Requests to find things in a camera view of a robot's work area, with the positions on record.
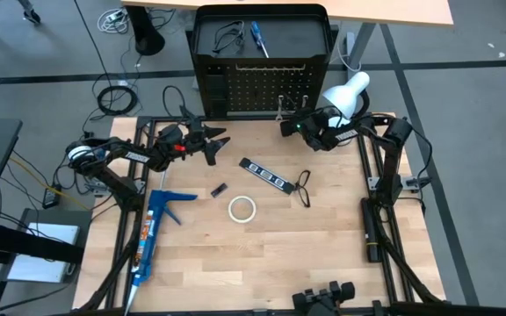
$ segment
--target wooden table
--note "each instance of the wooden table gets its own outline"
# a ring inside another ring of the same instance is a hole
[[[225,136],[232,140],[217,154],[216,166],[207,166],[204,155],[195,154],[168,168],[165,190],[199,198],[170,204],[183,225],[167,217],[162,220],[153,276],[138,291],[132,311],[290,309],[294,293],[318,291],[333,280],[355,284],[356,297],[343,306],[370,306],[374,299],[386,305],[381,265],[368,263],[365,256],[359,201],[367,192],[356,141],[331,152],[314,152],[299,135],[280,136],[275,121],[207,124],[226,127]],[[135,118],[116,118],[111,136],[133,138],[135,125]],[[243,157],[294,182],[302,170],[310,169],[307,189],[312,207],[304,208],[297,193],[287,196],[243,170],[238,166]],[[110,167],[125,175],[128,161],[118,159]],[[410,174],[405,153],[400,174]],[[150,172],[150,189],[158,188],[160,181],[161,174]],[[221,183],[228,189],[212,198],[210,192]],[[228,203],[238,195],[250,196],[257,204],[257,215],[248,224],[236,224],[228,216]],[[395,212],[409,265],[442,298],[418,202],[399,200]],[[108,272],[118,224],[118,208],[91,224],[74,307],[89,299]],[[394,278],[400,285],[396,268]],[[117,305],[124,279],[119,277]],[[401,287],[398,297],[402,298]]]
[[[344,54],[349,55],[348,63],[352,68],[358,68],[362,54],[378,23],[440,26],[454,24],[448,0],[121,0],[121,2],[126,6],[132,24],[138,26],[134,28],[136,41],[140,43],[136,46],[137,50],[148,45],[146,41],[154,41],[152,32],[155,32],[155,28],[151,25],[143,7],[163,6],[196,10],[202,5],[209,4],[320,4],[325,7],[330,18],[363,22],[353,43],[347,42],[346,36],[343,41],[346,46]],[[143,49],[140,53],[155,54],[159,50],[150,48],[146,53],[146,49]]]

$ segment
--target tape roll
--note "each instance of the tape roll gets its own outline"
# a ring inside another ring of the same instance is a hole
[[[251,212],[251,215],[246,218],[246,219],[238,219],[234,216],[234,213],[232,212],[232,206],[234,206],[234,203],[239,201],[239,200],[247,200],[251,203],[251,206],[253,207],[253,212]],[[255,217],[255,213],[257,213],[257,206],[255,205],[255,202],[253,202],[253,200],[251,199],[251,197],[246,197],[246,196],[238,196],[238,197],[234,197],[234,199],[232,199],[231,202],[229,202],[229,205],[228,205],[228,214],[229,214],[229,217],[235,222],[235,223],[238,223],[238,224],[245,224],[245,223],[249,223],[254,217]]]

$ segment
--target white lamp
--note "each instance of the white lamp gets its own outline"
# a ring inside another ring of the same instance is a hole
[[[357,108],[357,98],[362,90],[370,83],[370,77],[366,72],[357,72],[346,84],[329,88],[323,92],[323,96],[331,104],[337,107],[343,114],[343,118],[334,117],[329,119],[329,126],[343,126],[351,122],[352,114]]]

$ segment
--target desk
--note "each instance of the desk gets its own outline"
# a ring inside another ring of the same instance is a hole
[[[136,42],[141,42],[143,46],[153,45],[145,44],[146,41],[141,39],[148,38],[150,42],[157,36],[143,7],[164,6],[196,10],[202,5],[209,4],[320,4],[327,10],[329,18],[354,19],[363,22],[352,47],[344,50],[344,52],[349,52],[348,63],[352,68],[358,67],[377,23],[436,26],[454,24],[448,0],[122,0],[121,2],[128,8],[131,22],[138,25],[134,28],[136,30],[134,34]],[[153,53],[150,51],[150,54],[159,52],[163,48],[163,43],[157,45],[157,48],[159,50]],[[142,49],[140,53],[145,54],[145,51],[146,49]]]
[[[116,118],[111,136],[132,139],[136,121]],[[291,309],[294,293],[308,288],[318,291],[333,280],[355,284],[357,295],[345,307],[370,306],[375,299],[386,305],[382,266],[368,263],[365,256],[359,201],[367,192],[357,141],[331,152],[314,152],[299,135],[280,136],[275,121],[207,124],[226,127],[224,135],[232,140],[217,154],[216,166],[208,167],[204,155],[195,154],[168,168],[165,190],[199,198],[170,204],[183,225],[162,220],[153,276],[138,291],[132,311]],[[373,161],[369,141],[366,143]],[[243,170],[238,166],[243,157],[290,181],[310,169],[307,189],[312,207],[304,208],[296,193],[287,196]],[[128,165],[118,159],[110,167],[125,175]],[[400,174],[410,174],[405,153]],[[148,193],[160,182],[161,174],[150,172]],[[228,189],[212,198],[210,191],[221,183]],[[228,203],[237,195],[250,196],[257,203],[257,215],[249,224],[236,224],[228,216]],[[433,294],[443,298],[418,202],[399,200],[395,214],[408,264]],[[108,272],[118,224],[119,208],[91,224],[74,307],[89,299]],[[394,264],[393,273],[402,299]],[[119,276],[116,305],[121,302],[124,279]]]

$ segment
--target yellow cable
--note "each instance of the yellow cable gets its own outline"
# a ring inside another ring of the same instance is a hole
[[[91,210],[89,207],[87,207],[87,206],[83,205],[81,202],[79,202],[76,198],[71,197],[71,196],[67,195],[66,193],[62,193],[62,192],[60,192],[60,191],[58,191],[58,190],[56,190],[56,189],[54,189],[54,188],[52,188],[52,187],[47,186],[45,183],[43,183],[41,180],[39,180],[39,178],[37,178],[37,177],[34,175],[34,173],[33,173],[33,172],[29,169],[29,168],[27,168],[27,167],[23,164],[23,162],[20,162],[20,161],[18,161],[17,159],[15,159],[15,158],[13,158],[13,157],[9,157],[9,160],[10,160],[10,161],[12,161],[12,162],[17,163],[17,165],[18,165],[20,168],[24,169],[24,170],[26,171],[26,173],[28,173],[29,175],[31,175],[31,177],[33,177],[33,178],[34,178],[34,180],[36,180],[36,182],[37,182],[37,183],[39,183],[40,185],[42,185],[43,187],[47,188],[48,190],[52,191],[53,193],[55,193],[55,194],[57,194],[57,195],[59,195],[59,196],[63,196],[63,197],[65,197],[65,198],[69,198],[69,199],[70,199],[70,200],[72,200],[75,204],[77,204],[77,205],[81,206],[82,208],[84,208],[84,209],[85,209],[85,210],[87,210],[87,211],[90,211],[90,210]]]

